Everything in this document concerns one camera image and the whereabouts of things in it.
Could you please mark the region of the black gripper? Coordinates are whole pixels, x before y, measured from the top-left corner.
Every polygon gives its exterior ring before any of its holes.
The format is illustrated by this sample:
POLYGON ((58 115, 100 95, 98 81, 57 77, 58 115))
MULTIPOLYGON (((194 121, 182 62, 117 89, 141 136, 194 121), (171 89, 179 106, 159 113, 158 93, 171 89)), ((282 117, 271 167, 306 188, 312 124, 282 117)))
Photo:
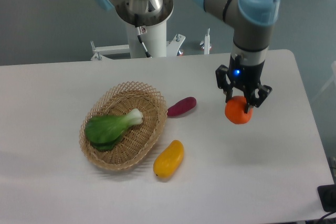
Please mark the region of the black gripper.
POLYGON ((229 67, 220 65, 215 74, 217 86, 223 91, 226 103, 232 98, 233 87, 244 93, 246 99, 244 113, 247 114, 252 108, 261 106, 272 92, 272 87, 260 84, 264 61, 254 66, 242 65, 242 63, 241 56, 238 56, 237 60, 231 56, 229 67))

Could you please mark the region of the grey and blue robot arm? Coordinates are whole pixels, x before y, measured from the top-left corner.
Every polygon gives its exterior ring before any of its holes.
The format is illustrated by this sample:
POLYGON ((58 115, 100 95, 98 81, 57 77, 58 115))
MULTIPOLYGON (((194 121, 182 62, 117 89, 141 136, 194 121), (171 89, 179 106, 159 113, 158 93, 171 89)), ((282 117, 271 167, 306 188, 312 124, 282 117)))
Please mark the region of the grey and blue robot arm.
MULTIPOLYGON (((173 0, 95 0, 105 9, 115 9, 128 28, 130 54, 133 58, 166 57, 166 32, 154 32, 173 12, 173 0)), ((260 77, 280 0, 194 0, 206 13, 230 26, 233 46, 229 65, 216 70, 216 81, 230 101, 233 90, 243 92, 245 112, 259 107, 272 89, 260 77)))

